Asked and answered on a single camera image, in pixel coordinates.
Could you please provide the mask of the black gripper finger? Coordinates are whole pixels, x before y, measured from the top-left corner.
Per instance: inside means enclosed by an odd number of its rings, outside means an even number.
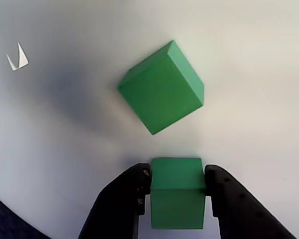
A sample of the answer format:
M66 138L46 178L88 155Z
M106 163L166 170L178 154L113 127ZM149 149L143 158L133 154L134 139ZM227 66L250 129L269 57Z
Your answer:
M294 239L284 227L232 174L224 168L205 166L206 195L218 219L222 239Z
M150 184L149 163L137 163L122 172L99 193L78 238L137 239Z

